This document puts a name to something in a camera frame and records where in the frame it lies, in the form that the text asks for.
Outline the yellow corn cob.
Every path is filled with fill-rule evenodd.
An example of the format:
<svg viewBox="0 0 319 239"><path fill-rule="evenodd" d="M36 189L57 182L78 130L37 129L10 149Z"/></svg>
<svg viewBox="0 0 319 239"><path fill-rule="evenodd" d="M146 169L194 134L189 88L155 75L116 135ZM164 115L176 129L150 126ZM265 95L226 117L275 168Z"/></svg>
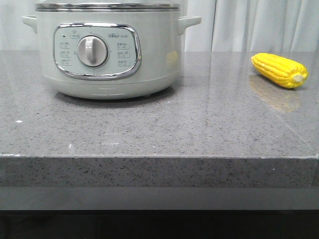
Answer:
<svg viewBox="0 0 319 239"><path fill-rule="evenodd" d="M309 76L303 64L275 54L258 53L251 62L262 76L286 89L300 87Z"/></svg>

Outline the white curtain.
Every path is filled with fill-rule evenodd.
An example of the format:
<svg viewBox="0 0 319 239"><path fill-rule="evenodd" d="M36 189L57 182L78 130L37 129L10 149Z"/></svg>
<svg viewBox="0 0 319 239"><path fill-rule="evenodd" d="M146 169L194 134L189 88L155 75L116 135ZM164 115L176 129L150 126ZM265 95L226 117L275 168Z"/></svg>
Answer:
<svg viewBox="0 0 319 239"><path fill-rule="evenodd" d="M201 24L182 37L186 52L318 52L318 0L103 0L116 3L177 3L182 16ZM0 1L0 50L37 50L22 16L35 15L42 0Z"/></svg>

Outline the pale green electric cooking pot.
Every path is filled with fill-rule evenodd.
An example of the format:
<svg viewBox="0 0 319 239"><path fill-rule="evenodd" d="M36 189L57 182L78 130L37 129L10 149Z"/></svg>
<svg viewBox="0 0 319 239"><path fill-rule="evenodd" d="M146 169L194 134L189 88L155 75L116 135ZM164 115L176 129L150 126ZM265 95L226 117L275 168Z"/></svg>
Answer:
<svg viewBox="0 0 319 239"><path fill-rule="evenodd" d="M22 18L38 35L48 84L69 96L127 99L179 76L181 36L201 22L176 6L38 4Z"/></svg>

